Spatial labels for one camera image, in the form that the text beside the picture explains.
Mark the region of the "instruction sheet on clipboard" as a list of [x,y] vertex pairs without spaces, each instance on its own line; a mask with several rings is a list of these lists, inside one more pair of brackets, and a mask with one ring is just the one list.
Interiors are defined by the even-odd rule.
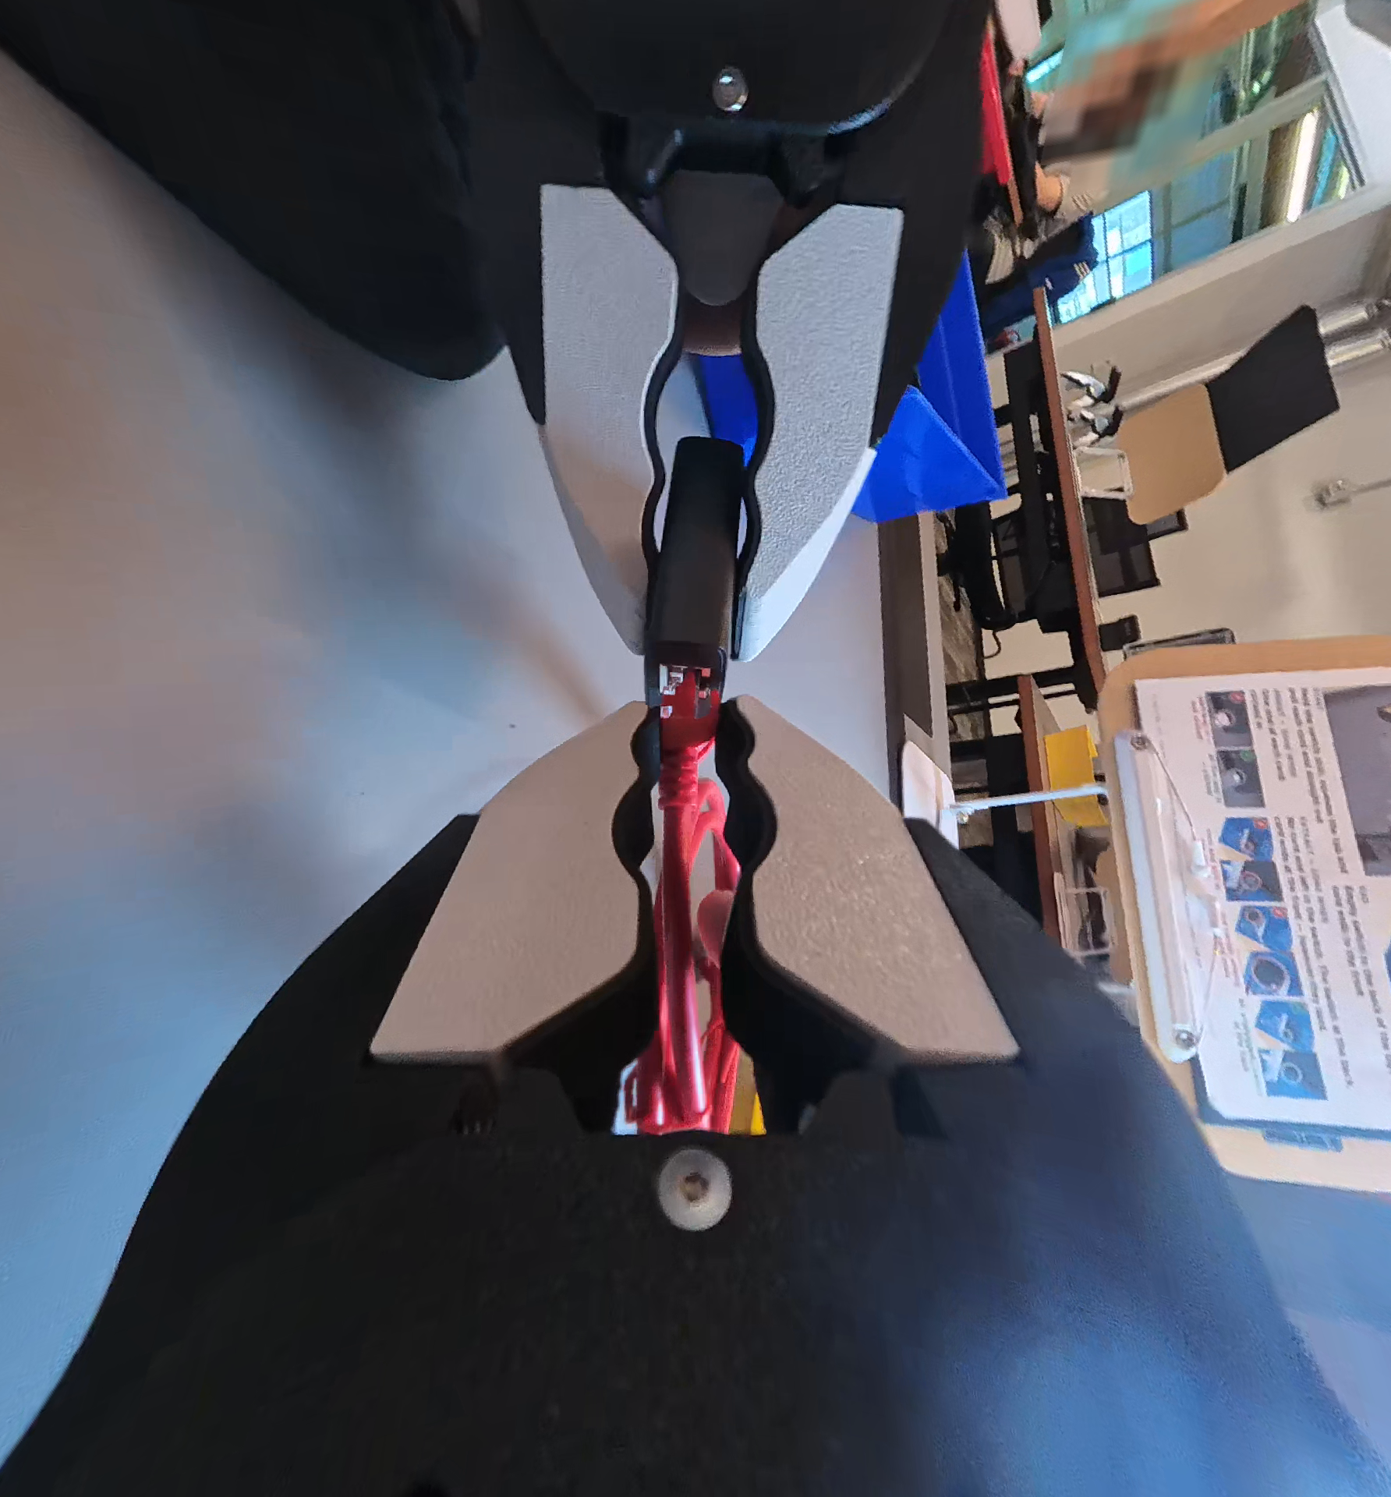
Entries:
[[[1136,1001],[1137,1029],[1187,1112],[1197,1110],[1195,1076],[1189,1062],[1166,1056],[1159,1045],[1155,1006],[1149,995],[1147,958],[1139,926],[1139,893],[1134,882],[1132,845],[1128,841],[1114,739],[1137,722],[1136,682],[1205,676],[1251,676],[1360,668],[1378,672],[1391,666],[1391,634],[1351,634],[1326,639],[1257,641],[1228,645],[1166,647],[1137,653],[1116,664],[1097,697],[1099,762],[1109,791],[1113,828],[1114,903],[1118,931],[1113,976],[1128,980]],[[1282,1181],[1305,1187],[1328,1187],[1376,1195],[1391,1202],[1391,1137],[1357,1139],[1341,1151],[1307,1149],[1272,1143],[1259,1127],[1199,1124],[1214,1158],[1230,1174],[1249,1179]]]

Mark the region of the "black padded bag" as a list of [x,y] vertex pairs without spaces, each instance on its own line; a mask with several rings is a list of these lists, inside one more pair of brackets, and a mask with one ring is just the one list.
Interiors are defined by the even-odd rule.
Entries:
[[480,3],[0,1],[0,49],[259,272],[436,380],[502,334],[469,192]]

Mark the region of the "printed instruction sheet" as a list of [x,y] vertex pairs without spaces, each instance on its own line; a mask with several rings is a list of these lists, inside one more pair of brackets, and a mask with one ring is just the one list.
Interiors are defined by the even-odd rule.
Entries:
[[1137,682],[1118,807],[1201,1114],[1391,1139],[1391,666]]

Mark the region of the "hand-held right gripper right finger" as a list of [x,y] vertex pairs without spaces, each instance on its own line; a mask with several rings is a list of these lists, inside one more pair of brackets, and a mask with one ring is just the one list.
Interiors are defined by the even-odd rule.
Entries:
[[903,814],[755,695],[721,710],[726,837],[742,880],[726,1020],[769,1131],[797,1131],[838,1076],[1018,1058]]

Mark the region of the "brown wooden desk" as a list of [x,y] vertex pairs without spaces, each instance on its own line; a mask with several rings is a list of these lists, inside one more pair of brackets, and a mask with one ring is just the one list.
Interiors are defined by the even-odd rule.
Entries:
[[990,611],[984,630],[1005,634],[1036,622],[1061,632],[1070,662],[1036,672],[1036,682],[1072,689],[1093,714],[1109,666],[1101,641],[1101,611],[1084,514],[1080,470],[1072,453],[1061,359],[1053,342],[1049,297],[1032,290],[1032,336],[1003,349],[991,390],[997,436],[1005,451],[1007,497],[1018,501],[1018,551],[1011,561],[1022,584],[1022,607],[1009,620],[1009,605]]

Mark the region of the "glass window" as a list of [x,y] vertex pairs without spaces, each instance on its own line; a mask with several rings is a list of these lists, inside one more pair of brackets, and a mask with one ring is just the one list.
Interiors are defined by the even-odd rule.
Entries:
[[1113,113],[1068,165],[1095,194],[1095,265],[1053,313],[1070,322],[1353,194],[1316,3],[1295,3],[1222,51],[1182,63],[1136,117]]

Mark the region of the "black office chair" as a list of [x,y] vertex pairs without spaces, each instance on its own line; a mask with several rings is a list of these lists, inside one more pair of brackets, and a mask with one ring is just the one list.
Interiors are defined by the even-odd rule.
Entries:
[[1038,622],[1063,628],[1076,612],[1072,555],[1061,509],[1053,503],[963,505],[945,514],[945,549],[936,559],[955,601],[965,601],[984,632]]

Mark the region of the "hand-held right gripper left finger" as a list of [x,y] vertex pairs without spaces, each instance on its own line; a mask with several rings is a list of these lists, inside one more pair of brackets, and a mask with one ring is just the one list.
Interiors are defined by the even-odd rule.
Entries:
[[480,810],[373,1033],[386,1064],[551,1074],[609,1131],[657,1031],[651,849],[657,730],[630,701]]

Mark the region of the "blue plastic bin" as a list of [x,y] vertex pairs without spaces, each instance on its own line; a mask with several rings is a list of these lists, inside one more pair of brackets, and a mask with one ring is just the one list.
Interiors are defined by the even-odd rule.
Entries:
[[[772,418],[772,391],[755,345],[755,293],[757,288],[749,303],[749,347],[686,353],[709,430],[742,445],[751,488]],[[888,347],[890,332],[874,407],[874,461],[851,513],[882,522],[1005,495],[997,436],[988,428],[986,355],[974,309],[963,307],[955,288],[947,286],[945,313],[930,322],[922,351],[895,384],[892,415],[878,418]]]

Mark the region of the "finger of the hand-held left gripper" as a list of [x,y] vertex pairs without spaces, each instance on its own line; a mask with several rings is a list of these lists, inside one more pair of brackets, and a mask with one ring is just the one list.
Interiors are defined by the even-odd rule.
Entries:
[[678,267],[611,190],[544,184],[542,453],[600,605],[646,647],[646,511],[663,488],[659,370],[678,326]]
[[755,345],[772,391],[753,497],[761,536],[742,593],[740,661],[815,584],[874,461],[899,207],[838,203],[761,267]]

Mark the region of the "tan panel with black cover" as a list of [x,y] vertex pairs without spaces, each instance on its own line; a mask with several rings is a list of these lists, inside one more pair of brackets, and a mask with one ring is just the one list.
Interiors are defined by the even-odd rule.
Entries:
[[1339,411],[1320,315],[1301,305],[1220,374],[1136,409],[1118,428],[1128,514],[1151,526]]

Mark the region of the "dark grey network adapter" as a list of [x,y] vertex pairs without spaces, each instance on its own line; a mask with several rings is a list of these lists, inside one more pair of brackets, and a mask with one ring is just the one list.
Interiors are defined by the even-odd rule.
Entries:
[[721,691],[734,657],[742,516],[747,472],[742,445],[722,438],[678,440],[667,513],[649,568],[646,703],[659,707],[674,670],[705,676]]

